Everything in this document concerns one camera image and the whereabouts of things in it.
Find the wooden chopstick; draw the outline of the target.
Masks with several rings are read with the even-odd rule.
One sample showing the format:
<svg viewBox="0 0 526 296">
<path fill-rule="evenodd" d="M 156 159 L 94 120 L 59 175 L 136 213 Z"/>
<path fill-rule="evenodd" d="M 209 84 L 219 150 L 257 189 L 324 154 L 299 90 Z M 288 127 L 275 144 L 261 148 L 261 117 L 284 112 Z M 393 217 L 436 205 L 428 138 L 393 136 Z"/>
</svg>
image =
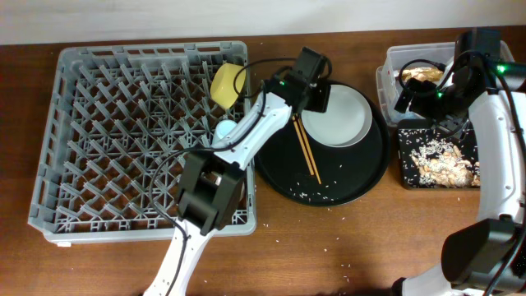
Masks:
<svg viewBox="0 0 526 296">
<path fill-rule="evenodd" d="M 311 165 L 311 158 L 310 158 L 309 154 L 307 153 L 307 147 L 306 147 L 305 142 L 303 140 L 302 132 L 300 131 L 300 127 L 298 125 L 298 121 L 297 121 L 296 115 L 293 115 L 292 120 L 293 120 L 293 126 L 294 126 L 294 129 L 295 129 L 295 132 L 297 133 L 299 145 L 301 146 L 302 153 L 303 153 L 305 161 L 307 163 L 307 167 L 308 167 L 309 173 L 312 176 L 312 175 L 314 175 L 314 170 L 313 170 L 312 165 Z"/>
<path fill-rule="evenodd" d="M 311 151 L 311 146 L 310 146 L 310 142 L 307 138 L 307 132 L 303 126 L 303 122 L 302 120 L 300 119 L 300 117 L 297 115 L 296 116 L 297 118 L 297 121 L 298 121 L 298 125 L 300 127 L 300 131 L 302 132 L 302 136 L 303 136 L 303 140 L 305 142 L 305 145 L 307 147 L 307 153 L 309 154 L 310 158 L 311 158 L 311 165 L 312 165 L 312 168 L 314 170 L 314 176 L 316 177 L 316 180 L 319 184 L 321 184 L 321 177 L 320 177 L 320 174 L 318 172 L 318 169 L 317 169 L 317 165 L 316 165 L 316 161 L 314 159 L 314 155 Z"/>
</svg>

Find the white plate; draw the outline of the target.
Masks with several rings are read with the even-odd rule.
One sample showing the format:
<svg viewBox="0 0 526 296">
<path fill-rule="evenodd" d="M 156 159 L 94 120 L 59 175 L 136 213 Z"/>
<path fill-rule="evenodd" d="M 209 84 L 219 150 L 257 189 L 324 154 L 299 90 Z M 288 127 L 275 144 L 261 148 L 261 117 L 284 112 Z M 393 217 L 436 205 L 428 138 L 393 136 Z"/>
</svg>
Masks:
<svg viewBox="0 0 526 296">
<path fill-rule="evenodd" d="M 307 134 L 324 146 L 353 146 L 368 134 L 372 110 L 367 98 L 353 87 L 333 84 L 324 113 L 303 111 Z"/>
</svg>

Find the light blue cup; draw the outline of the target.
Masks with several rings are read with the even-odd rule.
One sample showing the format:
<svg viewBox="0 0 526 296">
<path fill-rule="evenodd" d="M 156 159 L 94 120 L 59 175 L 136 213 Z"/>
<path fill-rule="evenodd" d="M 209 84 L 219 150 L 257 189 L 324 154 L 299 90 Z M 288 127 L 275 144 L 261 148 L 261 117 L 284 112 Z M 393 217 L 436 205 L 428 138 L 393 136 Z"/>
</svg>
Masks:
<svg viewBox="0 0 526 296">
<path fill-rule="evenodd" d="M 212 145 L 214 146 L 216 143 L 225 138 L 236 126 L 237 123 L 233 120 L 225 119 L 220 121 L 215 127 Z"/>
</svg>

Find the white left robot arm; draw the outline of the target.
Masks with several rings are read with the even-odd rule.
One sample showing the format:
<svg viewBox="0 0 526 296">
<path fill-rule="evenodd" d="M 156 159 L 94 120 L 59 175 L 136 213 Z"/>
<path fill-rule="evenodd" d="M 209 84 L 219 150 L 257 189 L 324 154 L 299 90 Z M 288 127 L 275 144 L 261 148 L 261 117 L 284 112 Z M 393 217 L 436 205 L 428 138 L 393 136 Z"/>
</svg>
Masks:
<svg viewBox="0 0 526 296">
<path fill-rule="evenodd" d="M 184 295 L 206 244 L 229 224 L 247 191 L 247 167 L 260 148 L 296 114 L 304 110 L 324 113 L 330 95 L 328 57 L 304 47 L 297 58 L 263 80 L 251 97 L 247 114 L 231 132 L 210 147 L 192 147 L 167 156 L 155 170 L 170 169 L 171 161 L 186 158 L 174 197 L 176 217 L 159 207 L 155 211 L 173 227 L 168 251 L 147 295 Z"/>
</svg>

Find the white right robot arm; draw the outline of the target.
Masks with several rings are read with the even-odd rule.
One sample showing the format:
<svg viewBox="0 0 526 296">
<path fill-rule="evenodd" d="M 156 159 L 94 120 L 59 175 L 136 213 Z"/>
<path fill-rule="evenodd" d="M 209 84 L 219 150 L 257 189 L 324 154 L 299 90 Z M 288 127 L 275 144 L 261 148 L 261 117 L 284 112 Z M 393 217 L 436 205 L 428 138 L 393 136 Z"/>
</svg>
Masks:
<svg viewBox="0 0 526 296">
<path fill-rule="evenodd" d="M 441 262 L 400 278 L 393 295 L 509 295 L 525 292 L 525 66 L 501 58 L 501 33 L 461 34 L 440 84 L 397 78 L 395 110 L 435 127 L 471 123 L 481 165 L 477 223 L 451 234 Z"/>
</svg>

